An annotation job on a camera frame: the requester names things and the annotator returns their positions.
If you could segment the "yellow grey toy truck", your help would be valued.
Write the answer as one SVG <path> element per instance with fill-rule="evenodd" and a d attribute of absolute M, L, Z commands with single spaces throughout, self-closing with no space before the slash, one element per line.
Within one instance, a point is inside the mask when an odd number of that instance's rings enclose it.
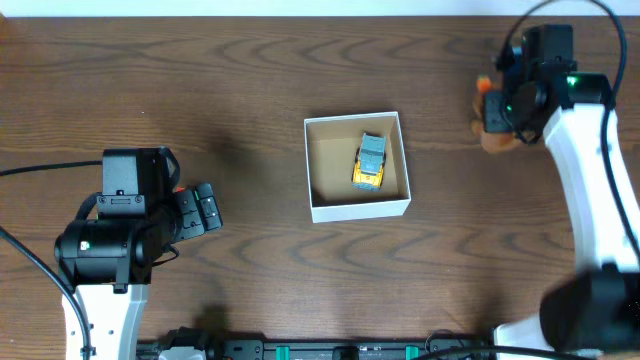
<path fill-rule="evenodd" d="M 384 179 L 385 163 L 386 138 L 364 133 L 355 154 L 352 185 L 361 190 L 379 191 Z"/>

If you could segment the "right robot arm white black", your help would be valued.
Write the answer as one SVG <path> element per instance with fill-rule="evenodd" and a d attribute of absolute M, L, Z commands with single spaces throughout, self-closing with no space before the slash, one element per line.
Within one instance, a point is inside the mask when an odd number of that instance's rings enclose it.
<path fill-rule="evenodd" d="M 560 55 L 502 61 L 483 96 L 491 133 L 543 140 L 557 167 L 574 234 L 574 278 L 536 314 L 495 328 L 499 357 L 639 348 L 639 205 L 620 154 L 614 89 Z"/>

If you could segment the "black mounting rail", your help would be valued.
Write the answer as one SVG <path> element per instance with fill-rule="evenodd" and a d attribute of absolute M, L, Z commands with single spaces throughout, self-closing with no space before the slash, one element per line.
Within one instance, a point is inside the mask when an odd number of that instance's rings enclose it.
<path fill-rule="evenodd" d="M 424 339 L 269 340 L 261 335 L 216 336 L 181 327 L 157 341 L 139 341 L 137 359 L 411 360 L 430 353 L 488 346 L 486 338 L 437 330 Z"/>

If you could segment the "brown plush capybara toy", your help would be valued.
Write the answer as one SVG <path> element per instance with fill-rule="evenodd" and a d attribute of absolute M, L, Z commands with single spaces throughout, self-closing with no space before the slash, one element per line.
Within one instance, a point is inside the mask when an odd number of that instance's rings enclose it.
<path fill-rule="evenodd" d="M 487 133 L 484 130 L 484 96 L 490 90 L 499 90 L 487 75 L 479 75 L 476 80 L 477 93 L 472 102 L 476 118 L 471 121 L 471 131 L 479 138 L 481 147 L 490 154 L 512 151 L 522 145 L 522 142 L 511 133 Z"/>

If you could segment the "white cardboard box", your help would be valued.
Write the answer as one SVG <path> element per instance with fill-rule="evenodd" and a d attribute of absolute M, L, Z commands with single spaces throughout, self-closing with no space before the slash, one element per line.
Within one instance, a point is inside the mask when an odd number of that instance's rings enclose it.
<path fill-rule="evenodd" d="M 402 216 L 412 196 L 399 114 L 304 121 L 314 223 Z"/>

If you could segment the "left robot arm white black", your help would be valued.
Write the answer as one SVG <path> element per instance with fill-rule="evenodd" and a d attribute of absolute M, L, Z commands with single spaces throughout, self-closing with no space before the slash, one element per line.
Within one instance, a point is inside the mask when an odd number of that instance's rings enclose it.
<path fill-rule="evenodd" d="M 73 298 L 63 303 L 69 359 L 132 359 L 152 271 L 178 257 L 177 243 L 222 226 L 208 183 L 105 181 L 98 215 L 79 217 L 58 237 L 55 257 Z"/>

